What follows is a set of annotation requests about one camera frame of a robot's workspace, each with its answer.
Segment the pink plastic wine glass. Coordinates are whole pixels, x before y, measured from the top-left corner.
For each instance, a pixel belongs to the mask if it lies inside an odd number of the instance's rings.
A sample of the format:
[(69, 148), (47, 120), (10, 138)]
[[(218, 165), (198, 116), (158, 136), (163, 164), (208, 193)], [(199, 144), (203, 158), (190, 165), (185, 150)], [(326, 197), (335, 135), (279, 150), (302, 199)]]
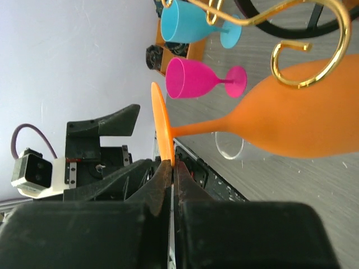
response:
[(240, 97), (247, 86), (247, 73), (241, 66), (233, 66), (225, 78), (203, 62), (185, 58), (173, 58), (165, 74), (167, 93), (172, 99), (199, 98), (208, 94), (218, 84), (224, 84), (228, 96)]

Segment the gold wire glass rack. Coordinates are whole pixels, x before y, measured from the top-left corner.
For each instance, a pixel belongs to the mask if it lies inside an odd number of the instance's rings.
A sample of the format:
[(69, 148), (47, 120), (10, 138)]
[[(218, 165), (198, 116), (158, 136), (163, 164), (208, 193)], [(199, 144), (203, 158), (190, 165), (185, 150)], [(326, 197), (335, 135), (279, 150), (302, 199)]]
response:
[[(173, 1), (162, 1), (163, 8), (170, 7)], [(267, 18), (283, 12), (293, 6), (299, 5), (301, 1), (283, 1), (269, 8), (268, 10), (252, 15), (249, 18), (241, 19), (238, 16), (231, 16), (221, 11), (221, 6), (213, 7), (211, 2), (205, 3), (203, 1), (185, 1), (194, 4), (201, 8), (206, 13), (206, 21), (209, 25), (221, 27), (224, 22), (228, 21), (242, 28), (245, 26), (259, 25), (266, 21)], [(298, 50), (302, 52), (309, 52), (312, 49), (311, 43), (296, 41), (291, 38), (283, 38), (273, 49), (270, 58), (270, 68), (275, 79), (283, 85), (294, 89), (301, 89), (311, 87), (327, 78), (334, 73), (338, 68), (345, 71), (351, 70), (355, 66), (355, 61), (358, 60), (358, 55), (347, 54), (347, 49), (352, 36), (352, 20), (351, 15), (346, 9), (345, 5), (340, 1), (318, 1), (318, 4), (327, 7), (335, 14), (337, 18), (337, 25), (339, 27), (340, 36), (338, 45), (328, 63), (316, 74), (308, 77), (302, 81), (289, 80), (279, 69), (279, 56), (284, 49)]]

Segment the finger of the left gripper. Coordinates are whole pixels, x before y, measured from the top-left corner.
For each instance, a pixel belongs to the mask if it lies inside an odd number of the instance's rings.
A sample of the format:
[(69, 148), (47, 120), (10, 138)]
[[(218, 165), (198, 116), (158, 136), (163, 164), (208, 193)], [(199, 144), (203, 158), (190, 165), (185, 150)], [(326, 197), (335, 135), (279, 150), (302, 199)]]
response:
[(139, 112), (140, 105), (131, 104), (100, 118), (68, 122), (66, 128), (66, 159), (100, 160), (100, 138), (131, 136)]

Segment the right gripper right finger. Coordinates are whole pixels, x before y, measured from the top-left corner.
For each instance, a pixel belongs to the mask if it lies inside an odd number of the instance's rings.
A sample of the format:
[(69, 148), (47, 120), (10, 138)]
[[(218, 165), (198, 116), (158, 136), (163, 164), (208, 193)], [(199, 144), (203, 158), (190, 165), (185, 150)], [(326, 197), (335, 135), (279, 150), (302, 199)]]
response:
[(174, 167), (178, 268), (339, 268), (322, 220), (300, 202), (216, 200)]

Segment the wooden compartment tray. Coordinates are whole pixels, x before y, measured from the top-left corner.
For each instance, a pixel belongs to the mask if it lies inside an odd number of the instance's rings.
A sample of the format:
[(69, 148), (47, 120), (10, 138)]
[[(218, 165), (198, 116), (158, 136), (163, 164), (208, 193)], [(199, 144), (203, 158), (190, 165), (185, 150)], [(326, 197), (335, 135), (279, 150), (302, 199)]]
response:
[(158, 15), (158, 24), (157, 24), (157, 35), (155, 40), (155, 45), (162, 48), (162, 57), (159, 67), (155, 67), (157, 72), (162, 76), (165, 76), (167, 66), (169, 61), (174, 57), (182, 57), (186, 59), (195, 59), (197, 61), (202, 61), (204, 49), (206, 45), (207, 38), (203, 38), (200, 41), (185, 44), (185, 43), (171, 43), (167, 42), (162, 38), (160, 30), (160, 16), (162, 14), (163, 5), (161, 1), (154, 0), (155, 10)]

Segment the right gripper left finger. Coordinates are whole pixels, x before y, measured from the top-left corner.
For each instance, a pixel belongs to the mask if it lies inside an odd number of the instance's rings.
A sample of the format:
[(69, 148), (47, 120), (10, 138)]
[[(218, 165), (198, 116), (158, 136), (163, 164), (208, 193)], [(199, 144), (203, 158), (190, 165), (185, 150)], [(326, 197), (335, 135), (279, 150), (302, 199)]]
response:
[(172, 166), (124, 201), (32, 202), (1, 226), (2, 268), (167, 268)]

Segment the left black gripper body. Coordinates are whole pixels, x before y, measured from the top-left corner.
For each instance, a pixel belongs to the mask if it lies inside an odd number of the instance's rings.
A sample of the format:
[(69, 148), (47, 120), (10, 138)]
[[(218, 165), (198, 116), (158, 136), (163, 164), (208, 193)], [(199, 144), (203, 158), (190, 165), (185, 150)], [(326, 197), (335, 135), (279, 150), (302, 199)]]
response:
[(64, 202), (124, 201), (143, 187), (155, 174), (161, 158), (132, 163), (128, 147), (102, 147), (99, 161), (79, 161), (67, 166), (69, 189)]

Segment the orange plastic wine glass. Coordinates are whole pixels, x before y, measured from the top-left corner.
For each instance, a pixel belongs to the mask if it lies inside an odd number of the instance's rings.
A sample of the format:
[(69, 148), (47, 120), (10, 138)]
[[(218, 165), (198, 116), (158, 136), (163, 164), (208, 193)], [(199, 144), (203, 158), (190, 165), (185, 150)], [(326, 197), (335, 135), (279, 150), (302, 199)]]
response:
[(172, 127), (160, 87), (151, 85), (162, 160), (174, 162), (176, 137), (231, 132), (285, 157), (313, 159), (358, 151), (358, 55), (346, 55), (322, 82), (291, 89), (267, 77), (225, 117)]

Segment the blue plastic wine glass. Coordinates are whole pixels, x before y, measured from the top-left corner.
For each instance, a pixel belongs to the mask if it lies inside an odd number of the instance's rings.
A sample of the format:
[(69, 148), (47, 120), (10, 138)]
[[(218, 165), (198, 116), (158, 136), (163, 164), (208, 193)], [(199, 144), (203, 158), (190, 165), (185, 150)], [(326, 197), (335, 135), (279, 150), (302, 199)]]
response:
[(164, 41), (187, 44), (219, 32), (221, 45), (226, 49), (233, 48), (242, 34), (241, 26), (228, 21), (221, 27), (209, 25), (205, 11), (185, 1), (173, 1), (170, 7), (163, 8), (160, 30)]

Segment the clear wine glass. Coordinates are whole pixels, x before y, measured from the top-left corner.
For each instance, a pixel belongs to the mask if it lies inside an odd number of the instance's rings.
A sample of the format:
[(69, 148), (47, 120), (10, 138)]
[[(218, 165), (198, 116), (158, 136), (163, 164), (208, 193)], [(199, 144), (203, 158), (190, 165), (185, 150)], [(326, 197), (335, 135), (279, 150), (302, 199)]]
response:
[(242, 151), (244, 141), (236, 134), (229, 132), (216, 132), (215, 144), (219, 153), (228, 160), (239, 159)]

